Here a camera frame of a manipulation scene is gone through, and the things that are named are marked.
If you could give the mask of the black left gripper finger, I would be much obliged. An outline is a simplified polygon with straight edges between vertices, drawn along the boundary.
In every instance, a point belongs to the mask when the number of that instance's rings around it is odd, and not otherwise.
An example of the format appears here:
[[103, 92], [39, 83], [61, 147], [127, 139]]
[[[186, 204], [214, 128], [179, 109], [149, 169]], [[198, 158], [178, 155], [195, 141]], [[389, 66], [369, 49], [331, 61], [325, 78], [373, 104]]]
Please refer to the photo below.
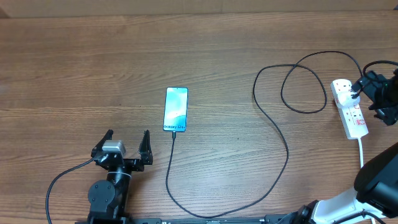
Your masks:
[[112, 140], [113, 133], [114, 133], [114, 131], [112, 129], [109, 129], [106, 132], [106, 134], [103, 136], [103, 138], [91, 150], [91, 157], [95, 157], [96, 154], [102, 150], [102, 147], [104, 146], [106, 141]]
[[152, 165], [153, 164], [153, 155], [152, 149], [150, 146], [150, 131], [144, 131], [143, 139], [140, 143], [138, 153], [141, 156], [141, 161], [144, 165]]

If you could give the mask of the Samsung Galaxy smartphone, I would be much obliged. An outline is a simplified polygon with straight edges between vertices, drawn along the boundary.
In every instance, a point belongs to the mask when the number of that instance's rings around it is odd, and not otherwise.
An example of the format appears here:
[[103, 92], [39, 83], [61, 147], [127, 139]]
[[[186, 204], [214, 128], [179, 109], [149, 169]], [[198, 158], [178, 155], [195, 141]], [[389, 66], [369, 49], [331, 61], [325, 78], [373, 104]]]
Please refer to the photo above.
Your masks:
[[187, 128], [188, 88], [168, 87], [165, 96], [163, 130], [185, 132]]

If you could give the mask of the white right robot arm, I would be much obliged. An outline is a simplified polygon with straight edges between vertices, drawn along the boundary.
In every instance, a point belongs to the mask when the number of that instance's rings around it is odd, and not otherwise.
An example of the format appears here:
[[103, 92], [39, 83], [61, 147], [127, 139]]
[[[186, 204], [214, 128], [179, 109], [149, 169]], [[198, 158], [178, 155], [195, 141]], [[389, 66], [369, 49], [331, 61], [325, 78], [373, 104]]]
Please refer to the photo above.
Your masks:
[[[360, 141], [368, 128], [359, 106], [359, 92], [371, 101], [375, 117], [391, 126], [397, 122], [397, 77], [387, 79], [370, 70], [355, 83], [338, 79], [331, 90], [346, 137]], [[347, 191], [328, 200], [316, 200], [286, 215], [281, 223], [357, 223], [373, 218], [397, 217], [397, 145], [394, 144], [368, 162], [362, 162]]]

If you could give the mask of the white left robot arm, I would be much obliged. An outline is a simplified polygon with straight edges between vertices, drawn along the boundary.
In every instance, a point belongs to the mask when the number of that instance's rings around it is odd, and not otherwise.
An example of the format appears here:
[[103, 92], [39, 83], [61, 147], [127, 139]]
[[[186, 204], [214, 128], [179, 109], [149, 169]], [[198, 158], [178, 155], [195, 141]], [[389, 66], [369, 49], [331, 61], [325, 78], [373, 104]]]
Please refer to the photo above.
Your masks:
[[93, 161], [107, 171], [107, 177], [95, 182], [88, 191], [88, 223], [133, 223], [126, 212], [132, 173], [142, 172], [153, 163], [148, 130], [144, 131], [139, 145], [138, 159], [126, 158], [123, 141], [113, 140], [112, 135], [113, 130], [108, 130], [91, 151]]

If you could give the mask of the white charger adapter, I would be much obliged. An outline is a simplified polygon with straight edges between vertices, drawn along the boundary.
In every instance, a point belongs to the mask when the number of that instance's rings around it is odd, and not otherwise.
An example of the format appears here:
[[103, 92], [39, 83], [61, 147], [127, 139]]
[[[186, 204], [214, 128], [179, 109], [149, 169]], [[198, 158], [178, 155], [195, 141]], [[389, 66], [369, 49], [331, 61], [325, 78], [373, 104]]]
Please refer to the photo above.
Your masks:
[[354, 91], [341, 91], [337, 93], [336, 105], [339, 108], [349, 108], [360, 102], [360, 96]]

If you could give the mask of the white power strip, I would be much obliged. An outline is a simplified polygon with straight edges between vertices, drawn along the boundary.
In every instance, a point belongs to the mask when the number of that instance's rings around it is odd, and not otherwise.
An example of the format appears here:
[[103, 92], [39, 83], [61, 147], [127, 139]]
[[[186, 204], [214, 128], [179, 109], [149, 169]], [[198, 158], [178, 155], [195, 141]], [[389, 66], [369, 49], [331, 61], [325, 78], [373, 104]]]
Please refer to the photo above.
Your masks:
[[[352, 83], [347, 79], [337, 79], [332, 81], [330, 87], [336, 103], [337, 93], [351, 91]], [[349, 108], [337, 108], [348, 139], [360, 139], [368, 134], [369, 131], [359, 104]]]

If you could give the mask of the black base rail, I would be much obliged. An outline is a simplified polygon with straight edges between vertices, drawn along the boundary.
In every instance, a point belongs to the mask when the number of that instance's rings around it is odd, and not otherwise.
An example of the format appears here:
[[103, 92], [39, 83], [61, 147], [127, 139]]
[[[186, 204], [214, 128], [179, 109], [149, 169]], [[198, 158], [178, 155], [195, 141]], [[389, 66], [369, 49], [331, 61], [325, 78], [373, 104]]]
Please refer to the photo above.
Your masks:
[[90, 221], [77, 222], [78, 224], [280, 224], [292, 223], [294, 217], [289, 214], [265, 215], [264, 217], [248, 218], [184, 218], [163, 220], [160, 218], [120, 218], [118, 219], [100, 219], [94, 218]]

